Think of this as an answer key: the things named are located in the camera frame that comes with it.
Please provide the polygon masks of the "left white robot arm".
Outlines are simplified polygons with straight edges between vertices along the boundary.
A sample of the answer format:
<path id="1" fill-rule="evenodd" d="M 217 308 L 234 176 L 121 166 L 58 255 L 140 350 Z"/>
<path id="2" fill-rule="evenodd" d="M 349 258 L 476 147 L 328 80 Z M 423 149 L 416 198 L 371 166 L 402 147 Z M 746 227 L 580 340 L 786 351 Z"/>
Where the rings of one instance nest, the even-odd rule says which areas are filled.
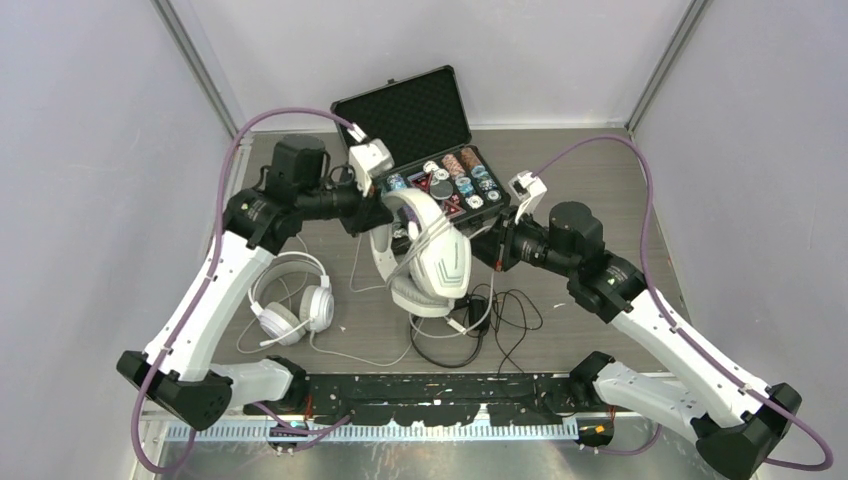
<path id="1" fill-rule="evenodd" d="M 118 372 L 142 396 L 197 431 L 231 408 L 269 401 L 298 412 L 307 398 L 305 372 L 278 355 L 218 365 L 214 351 L 249 288 L 306 221 L 342 219 L 349 233 L 387 222 L 372 181 L 394 163 L 385 144 L 349 149 L 351 174 L 331 182 L 326 147 L 308 135 L 286 135 L 255 186 L 226 203 L 201 271 L 167 324 L 141 351 L 125 351 Z"/>

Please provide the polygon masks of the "large white gaming headphones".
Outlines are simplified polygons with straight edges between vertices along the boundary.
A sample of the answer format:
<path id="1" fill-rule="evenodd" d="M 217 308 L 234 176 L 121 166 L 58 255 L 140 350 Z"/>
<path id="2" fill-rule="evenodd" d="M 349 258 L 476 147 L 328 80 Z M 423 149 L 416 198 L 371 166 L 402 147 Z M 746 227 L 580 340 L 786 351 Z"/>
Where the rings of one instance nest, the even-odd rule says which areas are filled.
<path id="1" fill-rule="evenodd" d="M 370 232 L 370 249 L 377 270 L 395 305 L 423 318 L 448 315 L 468 290 L 472 252 L 469 238 L 446 217 L 437 202 L 416 188 L 391 191 L 382 203 L 394 213 L 404 207 L 418 220 L 418 235 L 402 259 L 391 248 L 392 228 Z"/>

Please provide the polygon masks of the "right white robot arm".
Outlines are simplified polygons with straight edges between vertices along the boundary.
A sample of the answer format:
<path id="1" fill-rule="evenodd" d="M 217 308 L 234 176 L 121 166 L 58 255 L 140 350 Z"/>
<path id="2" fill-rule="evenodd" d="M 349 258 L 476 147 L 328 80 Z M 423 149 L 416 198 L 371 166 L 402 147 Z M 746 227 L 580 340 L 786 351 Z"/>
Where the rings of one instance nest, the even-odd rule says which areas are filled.
<path id="1" fill-rule="evenodd" d="M 605 403 L 649 418 L 692 442 L 728 479 L 751 478 L 788 432 L 780 412 L 796 413 L 800 394 L 786 383 L 767 384 L 707 342 L 636 266 L 606 249 L 588 206 L 561 202 L 545 226 L 510 208 L 471 248 L 498 271 L 525 262 L 565 277 L 578 306 L 639 343 L 679 382 L 642 375 L 595 351 L 569 373 L 580 408 Z"/>

